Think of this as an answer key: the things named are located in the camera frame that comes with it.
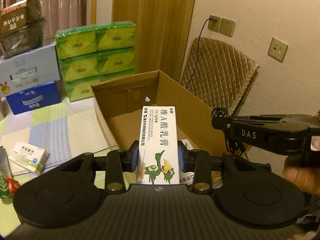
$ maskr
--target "yellow beak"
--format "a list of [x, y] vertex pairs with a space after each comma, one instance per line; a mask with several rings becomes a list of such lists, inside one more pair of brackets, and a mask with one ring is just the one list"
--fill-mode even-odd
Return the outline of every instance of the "yellow beak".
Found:
[[162, 172], [168, 173], [168, 171], [171, 169], [172, 169], [171, 163], [169, 163], [167, 160], [164, 160], [164, 165], [162, 166]]

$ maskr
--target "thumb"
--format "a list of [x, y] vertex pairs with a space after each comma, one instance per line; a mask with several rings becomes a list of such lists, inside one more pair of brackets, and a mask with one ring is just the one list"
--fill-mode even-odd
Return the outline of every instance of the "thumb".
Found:
[[283, 171], [283, 176], [301, 191], [320, 195], [320, 169], [319, 168], [293, 168]]

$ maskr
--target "chair backrest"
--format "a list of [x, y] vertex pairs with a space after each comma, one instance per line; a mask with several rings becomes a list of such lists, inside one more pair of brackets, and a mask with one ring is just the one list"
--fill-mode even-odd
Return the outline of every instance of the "chair backrest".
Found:
[[[198, 37], [191, 43], [180, 84], [187, 86], [196, 65]], [[252, 59], [223, 41], [200, 38], [196, 74], [188, 90], [211, 108], [224, 107], [236, 115], [246, 99], [259, 67]]]

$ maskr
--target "green cartoon bird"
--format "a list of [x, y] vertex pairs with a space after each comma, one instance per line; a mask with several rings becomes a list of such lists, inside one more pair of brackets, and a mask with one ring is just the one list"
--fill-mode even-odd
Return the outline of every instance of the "green cartoon bird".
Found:
[[159, 176], [162, 171], [160, 160], [163, 153], [164, 151], [156, 153], [156, 165], [153, 164], [146, 167], [146, 164], [142, 163], [141, 179], [143, 179], [145, 174], [149, 175], [149, 182], [151, 181], [153, 185], [155, 184], [156, 177]]
[[174, 175], [174, 171], [171, 166], [171, 163], [169, 163], [167, 160], [164, 160], [164, 165], [161, 167], [161, 171], [163, 172], [164, 180], [166, 182], [169, 182], [170, 184], [170, 179], [172, 179]]

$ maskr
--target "electrical outlet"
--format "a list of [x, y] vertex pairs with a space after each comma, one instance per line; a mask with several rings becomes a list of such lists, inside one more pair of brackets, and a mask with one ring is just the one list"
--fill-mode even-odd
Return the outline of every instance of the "electrical outlet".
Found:
[[216, 22], [209, 21], [208, 22], [208, 30], [218, 33], [220, 30], [220, 25], [221, 25], [221, 17], [210, 15], [210, 18], [217, 18], [218, 20]]
[[233, 32], [235, 31], [236, 22], [222, 18], [220, 33], [229, 37], [233, 36]]
[[272, 38], [268, 55], [279, 60], [280, 62], [283, 62], [284, 56], [287, 53], [287, 49], [288, 49], [287, 44], [275, 38]]

